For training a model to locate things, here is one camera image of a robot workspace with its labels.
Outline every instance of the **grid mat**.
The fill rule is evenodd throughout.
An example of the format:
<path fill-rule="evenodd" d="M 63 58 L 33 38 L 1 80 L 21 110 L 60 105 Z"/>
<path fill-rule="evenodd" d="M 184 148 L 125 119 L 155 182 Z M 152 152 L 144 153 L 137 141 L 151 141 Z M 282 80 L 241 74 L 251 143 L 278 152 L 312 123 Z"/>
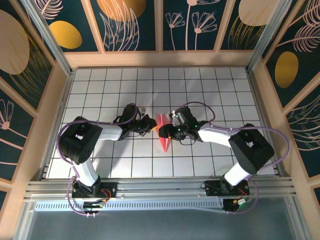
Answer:
<path fill-rule="evenodd" d="M 192 101 L 211 106 L 216 125 L 261 126 L 244 68 L 159 67 L 77 69 L 61 127 L 77 116 L 111 122 L 129 103 L 145 107 L 155 119 L 157 114 L 168 114 Z M 212 118 L 202 105 L 194 104 L 190 109 L 199 121 Z M 101 178 L 221 176 L 237 161 L 229 147 L 208 142 L 181 145 L 172 141 L 165 153 L 156 131 L 144 137 L 132 134 L 122 141 L 98 141 L 91 157 Z M 75 175 L 56 150 L 47 171 L 49 179 Z M 258 172 L 274 174 L 273 167 Z"/>

